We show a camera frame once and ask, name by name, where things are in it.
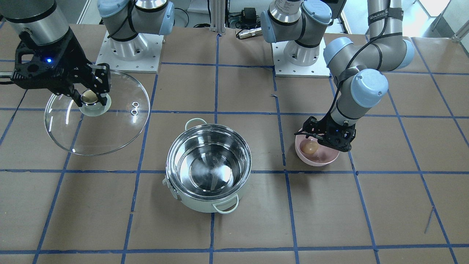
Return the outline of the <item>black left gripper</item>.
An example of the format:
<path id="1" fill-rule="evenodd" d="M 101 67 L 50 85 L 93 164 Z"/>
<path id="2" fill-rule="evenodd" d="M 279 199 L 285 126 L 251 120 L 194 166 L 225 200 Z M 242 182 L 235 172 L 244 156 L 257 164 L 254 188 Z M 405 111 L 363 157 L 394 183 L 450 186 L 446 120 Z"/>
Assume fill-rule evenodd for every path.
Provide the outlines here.
<path id="1" fill-rule="evenodd" d="M 303 134 L 314 137 L 318 144 L 341 152 L 349 152 L 355 138 L 355 125 L 339 125 L 332 117 L 317 120 L 309 117 L 303 123 Z"/>

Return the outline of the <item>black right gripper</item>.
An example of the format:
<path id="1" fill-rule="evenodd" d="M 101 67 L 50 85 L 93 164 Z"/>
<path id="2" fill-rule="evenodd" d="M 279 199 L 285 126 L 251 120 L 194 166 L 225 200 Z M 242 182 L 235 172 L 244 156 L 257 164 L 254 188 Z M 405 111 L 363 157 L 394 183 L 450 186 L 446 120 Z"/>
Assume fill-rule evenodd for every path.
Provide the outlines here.
<path id="1" fill-rule="evenodd" d="M 72 29 L 54 43 L 37 45 L 30 33 L 19 34 L 15 67 L 10 80 L 23 89 L 48 89 L 55 95 L 70 97 L 82 107 L 80 92 L 74 84 L 91 89 L 97 102 L 110 106 L 110 67 L 107 63 L 93 65 L 79 44 Z"/>

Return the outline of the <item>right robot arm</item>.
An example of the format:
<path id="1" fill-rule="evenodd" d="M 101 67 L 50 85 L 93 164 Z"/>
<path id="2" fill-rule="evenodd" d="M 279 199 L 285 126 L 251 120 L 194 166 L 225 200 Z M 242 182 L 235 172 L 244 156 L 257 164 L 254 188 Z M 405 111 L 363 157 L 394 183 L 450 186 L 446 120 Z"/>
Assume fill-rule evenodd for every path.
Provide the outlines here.
<path id="1" fill-rule="evenodd" d="M 99 0 L 97 8 L 112 43 L 131 43 L 143 33 L 169 35 L 174 27 L 168 0 Z M 1 14 L 20 38 L 9 84 L 65 95 L 78 107 L 86 102 L 74 85 L 82 84 L 93 93 L 92 104 L 111 104 L 110 66 L 86 58 L 55 0 L 2 0 Z"/>

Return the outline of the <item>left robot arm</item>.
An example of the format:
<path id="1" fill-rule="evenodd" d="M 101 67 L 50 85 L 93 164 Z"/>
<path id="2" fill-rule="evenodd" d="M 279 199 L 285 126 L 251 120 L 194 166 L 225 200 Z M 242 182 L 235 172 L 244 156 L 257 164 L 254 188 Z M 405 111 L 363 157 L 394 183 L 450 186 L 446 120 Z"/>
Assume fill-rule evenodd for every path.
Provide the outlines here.
<path id="1" fill-rule="evenodd" d="M 317 139 L 318 144 L 342 152 L 351 150 L 355 124 L 388 91 L 382 72 L 407 67 L 414 47 L 402 36 L 400 0 L 369 0 L 370 40 L 354 44 L 348 37 L 331 41 L 323 52 L 337 92 L 325 116 L 309 117 L 296 135 Z M 299 51 L 318 52 L 326 28 L 333 22 L 330 6 L 321 0 L 275 0 L 260 15 L 263 38 L 268 43 L 287 41 L 290 62 L 300 65 Z"/>

